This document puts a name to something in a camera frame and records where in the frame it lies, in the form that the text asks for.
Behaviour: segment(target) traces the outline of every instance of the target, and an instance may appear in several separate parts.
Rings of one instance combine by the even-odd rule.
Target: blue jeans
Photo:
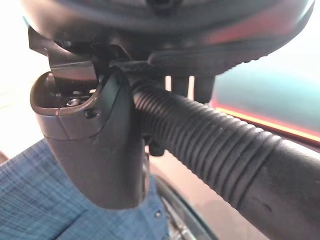
[[[140,206],[116,211],[94,206],[81,195],[45,140],[0,166],[0,240],[167,238],[166,214],[153,178]]]

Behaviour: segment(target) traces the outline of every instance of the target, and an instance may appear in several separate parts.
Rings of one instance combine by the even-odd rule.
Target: black corrugated hose
[[[272,240],[320,240],[320,154],[158,88],[135,84],[144,133]]]

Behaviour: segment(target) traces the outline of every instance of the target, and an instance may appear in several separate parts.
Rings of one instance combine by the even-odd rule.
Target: metal bolt
[[[161,217],[161,211],[158,210],[158,211],[155,213],[154,217],[157,218],[157,219],[160,218],[160,217]]]
[[[74,107],[78,105],[80,105],[80,99],[78,98],[73,98],[66,103],[67,107]]]
[[[74,94],[74,95],[81,95],[82,92],[81,92],[81,91],[73,91],[73,94]]]

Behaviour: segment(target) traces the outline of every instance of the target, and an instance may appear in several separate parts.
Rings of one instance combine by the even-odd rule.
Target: red light strip
[[[288,124],[276,122],[274,120],[262,119],[262,117],[259,117],[259,116],[252,116],[251,114],[241,113],[238,110],[231,110],[228,107],[222,107],[222,106],[215,105],[215,109],[218,111],[221,111],[225,114],[232,115],[236,118],[247,120],[252,123],[257,123],[259,125],[263,125],[266,127],[277,129],[277,130],[280,130],[283,132],[287,132],[287,133],[297,135],[297,136],[300,136],[300,137],[303,137],[306,139],[310,139],[313,141],[317,141],[320,143],[320,134],[319,133],[317,134],[315,132],[309,132],[308,130],[301,129],[301,128],[298,129],[298,127],[289,126]]]

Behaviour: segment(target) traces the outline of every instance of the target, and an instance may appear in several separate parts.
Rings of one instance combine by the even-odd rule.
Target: person's leg
[[[115,211],[96,207],[82,196],[44,140],[0,166],[0,239],[166,238],[165,209],[153,178],[139,207]]]

